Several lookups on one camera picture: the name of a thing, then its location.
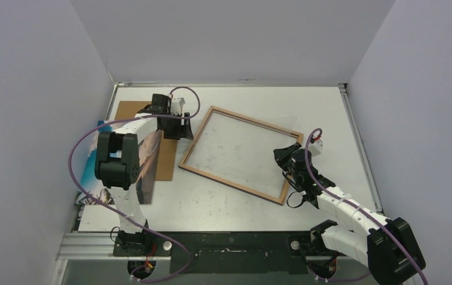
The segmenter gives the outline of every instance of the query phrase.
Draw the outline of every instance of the screw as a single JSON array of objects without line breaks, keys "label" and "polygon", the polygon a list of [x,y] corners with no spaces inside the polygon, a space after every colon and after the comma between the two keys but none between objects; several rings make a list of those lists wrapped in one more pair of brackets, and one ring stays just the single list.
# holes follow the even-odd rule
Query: screw
[{"label": "screw", "polygon": [[291,248],[295,251],[298,250],[300,248],[300,242],[297,240],[293,240],[291,242]]},{"label": "screw", "polygon": [[169,251],[172,248],[172,243],[169,241],[165,241],[163,243],[163,250],[164,251]]}]

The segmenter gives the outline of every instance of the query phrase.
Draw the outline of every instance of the gray wall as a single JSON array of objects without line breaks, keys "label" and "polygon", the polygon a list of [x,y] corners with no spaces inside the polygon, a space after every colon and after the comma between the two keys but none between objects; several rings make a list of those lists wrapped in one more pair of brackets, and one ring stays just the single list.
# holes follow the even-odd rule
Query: gray wall
[{"label": "gray wall", "polygon": [[394,0],[71,0],[115,81],[348,82]]},{"label": "gray wall", "polygon": [[452,284],[452,1],[397,0],[349,93],[385,212]]},{"label": "gray wall", "polygon": [[0,1],[0,284],[47,284],[73,213],[66,156],[111,90],[69,1]]}]

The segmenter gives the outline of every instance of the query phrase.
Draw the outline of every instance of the cardboard sheet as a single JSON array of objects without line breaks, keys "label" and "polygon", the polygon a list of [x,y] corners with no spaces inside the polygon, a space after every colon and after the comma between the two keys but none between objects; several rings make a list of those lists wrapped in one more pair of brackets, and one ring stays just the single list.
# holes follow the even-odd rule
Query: cardboard sheet
[{"label": "cardboard sheet", "polygon": [[[135,114],[145,106],[151,104],[149,101],[120,101],[115,120],[133,118]],[[167,140],[161,137],[160,153],[156,167],[156,181],[172,181],[174,176],[174,163],[177,151],[176,140]]]}]

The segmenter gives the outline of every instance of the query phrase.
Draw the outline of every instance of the metal frame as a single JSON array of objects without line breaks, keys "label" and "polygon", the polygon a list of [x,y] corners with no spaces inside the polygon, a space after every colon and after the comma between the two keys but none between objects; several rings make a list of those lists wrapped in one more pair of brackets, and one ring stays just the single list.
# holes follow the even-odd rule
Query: metal frame
[{"label": "metal frame", "polygon": [[59,259],[55,262],[52,278],[50,279],[50,285],[62,285],[65,270],[67,269],[67,263],[67,259]]},{"label": "metal frame", "polygon": [[[66,233],[63,236],[57,260],[145,260],[145,256],[113,256],[116,232],[112,238],[108,233]],[[170,260],[170,257],[152,256],[148,260]]]},{"label": "metal frame", "polygon": [[119,87],[119,85],[120,85],[120,83],[116,83],[114,85],[113,94],[111,95],[111,100],[109,100],[109,106],[107,107],[106,120],[109,120],[109,116],[111,115],[111,112],[113,111],[113,104],[114,104],[114,100],[116,100],[116,93],[117,93],[117,88]]},{"label": "metal frame", "polygon": [[155,82],[155,81],[137,81],[137,82],[119,82],[119,87],[336,87],[336,84],[308,84],[308,83],[288,83],[276,81],[258,81],[258,80],[237,80],[236,82],[222,83],[193,83],[193,82]]},{"label": "metal frame", "polygon": [[346,114],[348,116],[348,122],[350,122],[350,127],[352,127],[352,133],[354,134],[355,144],[359,151],[359,156],[361,157],[362,166],[366,173],[366,178],[369,184],[369,189],[371,195],[373,195],[373,202],[376,207],[376,212],[383,212],[383,207],[381,206],[380,196],[378,194],[378,189],[376,188],[376,183],[374,182],[373,173],[371,171],[371,166],[367,158],[366,150],[364,148],[364,143],[362,143],[361,133],[355,122],[354,114],[350,107],[350,102],[348,100],[348,93],[346,92],[346,85],[344,83],[338,84],[339,91],[341,93],[341,99],[343,100],[343,105],[345,106]]}]

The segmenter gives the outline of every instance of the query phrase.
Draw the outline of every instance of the glass pane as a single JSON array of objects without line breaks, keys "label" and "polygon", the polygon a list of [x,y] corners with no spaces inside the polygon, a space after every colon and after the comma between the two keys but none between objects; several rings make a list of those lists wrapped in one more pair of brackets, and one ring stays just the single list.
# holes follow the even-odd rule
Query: glass pane
[{"label": "glass pane", "polygon": [[284,182],[273,150],[297,140],[213,113],[187,165],[278,198]]}]

